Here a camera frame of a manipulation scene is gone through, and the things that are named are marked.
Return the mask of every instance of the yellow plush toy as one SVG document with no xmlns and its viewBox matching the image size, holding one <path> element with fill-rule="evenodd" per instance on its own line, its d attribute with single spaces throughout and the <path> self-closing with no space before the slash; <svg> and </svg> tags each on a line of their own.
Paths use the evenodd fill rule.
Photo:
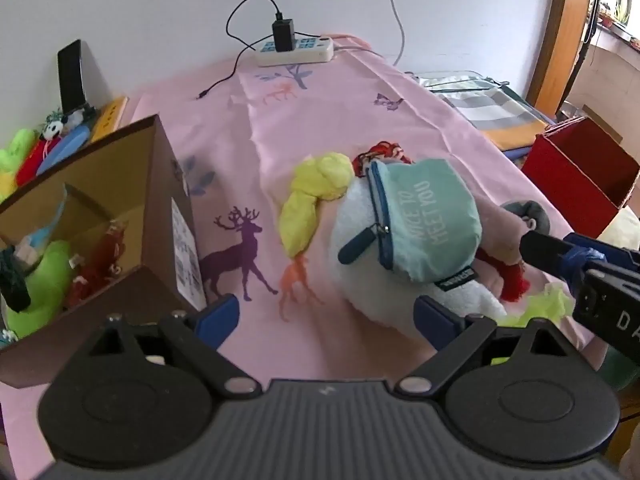
<svg viewBox="0 0 640 480">
<path fill-rule="evenodd" d="M 0 203 L 11 195 L 18 185 L 15 183 L 15 173 L 3 173 L 0 171 Z"/>
<path fill-rule="evenodd" d="M 306 249 L 318 228 L 316 203 L 336 200 L 353 180 L 349 157 L 341 153 L 309 157 L 294 170 L 291 195 L 282 207 L 278 231 L 289 258 Z"/>
</svg>

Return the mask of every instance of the potted plant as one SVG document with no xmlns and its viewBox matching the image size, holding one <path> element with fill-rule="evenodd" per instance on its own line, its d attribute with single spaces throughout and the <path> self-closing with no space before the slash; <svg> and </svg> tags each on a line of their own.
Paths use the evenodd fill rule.
<svg viewBox="0 0 640 480">
<path fill-rule="evenodd" d="M 598 12 L 598 15 L 603 27 L 609 28 L 613 25 L 613 15 L 611 13 L 611 8 L 607 4 L 600 4 L 600 11 Z"/>
<path fill-rule="evenodd" d="M 621 6 L 620 4 L 616 5 L 616 12 L 613 15 L 614 19 L 620 23 L 620 25 L 626 26 L 629 22 L 629 13 L 626 10 L 626 7 Z"/>
</svg>

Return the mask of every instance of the pink bedsheet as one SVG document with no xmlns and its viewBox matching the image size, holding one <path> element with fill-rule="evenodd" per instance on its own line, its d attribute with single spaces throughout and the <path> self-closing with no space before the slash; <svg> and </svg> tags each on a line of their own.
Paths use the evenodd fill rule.
<svg viewBox="0 0 640 480">
<path fill-rule="evenodd" d="M 319 301 L 295 304 L 287 298 L 283 309 L 289 322 L 280 317 L 284 290 L 293 286 L 296 297 L 305 298 L 275 226 L 292 169 L 306 156 L 335 151 L 352 157 L 380 140 L 399 142 L 413 160 L 446 158 L 473 192 L 496 203 L 537 200 L 549 213 L 553 235 L 570 231 L 556 209 L 480 132 L 373 54 L 348 50 L 326 64 L 273 68 L 260 68 L 247 56 L 238 76 L 194 99 L 231 67 L 223 62 L 154 85 L 130 102 L 125 120 L 160 115 L 178 160 L 188 170 L 201 259 L 242 244 L 250 263 L 251 244 L 257 241 L 252 260 L 257 272 L 249 272 L 247 279 L 251 301 L 243 299 L 240 269 L 225 272 L 218 281 L 220 292 L 232 292 L 241 300 L 238 329 L 221 352 L 265 384 L 271 378 L 394 380 L 433 354 L 427 343 L 409 341 L 365 319 L 332 285 L 326 248 L 336 202 L 321 205 L 320 227 L 307 252 L 308 286 Z M 403 101 L 397 107 L 375 105 L 379 93 Z M 251 222 L 261 232 L 246 234 L 243 241 L 238 232 L 223 228 L 232 225 L 228 214 L 235 206 L 242 213 L 245 208 L 255 211 Z M 205 272 L 203 280 L 210 277 Z M 549 280 L 534 269 L 528 277 L 532 292 Z M 572 320 L 562 329 L 593 365 L 600 365 L 605 349 L 600 340 L 591 341 L 593 336 Z M 50 460 L 34 418 L 40 393 L 33 390 L 26 406 L 24 397 L 1 396 L 0 390 L 20 479 L 30 478 Z M 20 417 L 11 415 L 14 408 L 21 410 Z M 39 446 L 27 448 L 29 440 Z"/>
</svg>

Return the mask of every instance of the cardboard box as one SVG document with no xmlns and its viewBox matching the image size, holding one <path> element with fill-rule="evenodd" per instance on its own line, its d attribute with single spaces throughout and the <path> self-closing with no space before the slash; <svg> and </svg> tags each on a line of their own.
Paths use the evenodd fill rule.
<svg viewBox="0 0 640 480">
<path fill-rule="evenodd" d="M 522 171 L 571 227 L 597 238 L 624 207 L 640 166 L 590 118 L 536 137 Z"/>
<path fill-rule="evenodd" d="M 0 381 L 11 386 L 51 381 L 111 313 L 139 324 L 205 306 L 188 188 L 157 116 L 94 142 L 20 188 L 0 205 L 0 238 L 15 243 L 48 224 L 65 184 L 106 213 L 86 205 L 65 209 L 56 237 L 84 255 L 107 229 L 105 216 L 126 221 L 122 272 L 77 308 L 0 351 Z"/>
</svg>

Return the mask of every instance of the white plush toy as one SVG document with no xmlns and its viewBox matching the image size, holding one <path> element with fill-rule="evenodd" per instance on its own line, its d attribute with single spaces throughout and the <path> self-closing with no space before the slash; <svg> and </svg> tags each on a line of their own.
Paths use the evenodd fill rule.
<svg viewBox="0 0 640 480">
<path fill-rule="evenodd" d="M 392 326 L 406 336 L 422 339 L 414 325 L 414 301 L 423 295 L 431 296 L 462 317 L 484 314 L 498 319 L 506 315 L 496 297 L 476 281 L 443 292 L 436 285 L 412 283 L 385 270 L 378 261 L 377 243 L 371 244 L 352 264 L 341 264 L 340 249 L 374 222 L 367 181 L 356 179 L 338 209 L 329 245 L 329 269 L 345 297 L 369 319 Z"/>
</svg>

